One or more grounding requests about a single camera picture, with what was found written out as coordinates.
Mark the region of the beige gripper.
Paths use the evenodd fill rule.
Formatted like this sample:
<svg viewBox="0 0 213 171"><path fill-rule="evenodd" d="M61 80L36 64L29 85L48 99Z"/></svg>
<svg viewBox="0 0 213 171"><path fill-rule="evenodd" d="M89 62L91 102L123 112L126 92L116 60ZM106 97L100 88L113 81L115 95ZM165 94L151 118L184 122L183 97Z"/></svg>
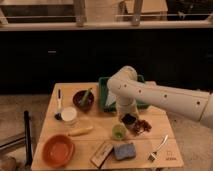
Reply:
<svg viewBox="0 0 213 171"><path fill-rule="evenodd" d="M126 114L130 114L135 118L138 117L138 109L135 100L133 100L130 104L127 105L117 103L116 110L120 118L123 118Z"/></svg>

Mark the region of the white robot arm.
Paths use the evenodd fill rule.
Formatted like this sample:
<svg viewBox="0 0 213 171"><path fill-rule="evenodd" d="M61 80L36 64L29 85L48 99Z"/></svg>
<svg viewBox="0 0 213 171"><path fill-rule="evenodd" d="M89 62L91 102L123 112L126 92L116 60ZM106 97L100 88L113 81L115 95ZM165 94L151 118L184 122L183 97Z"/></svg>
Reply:
<svg viewBox="0 0 213 171"><path fill-rule="evenodd" d="M129 114L137 118L136 101L142 101L213 129L213 93L145 84L137 77L133 67L124 66L107 82L108 90L116 96L119 120Z"/></svg>

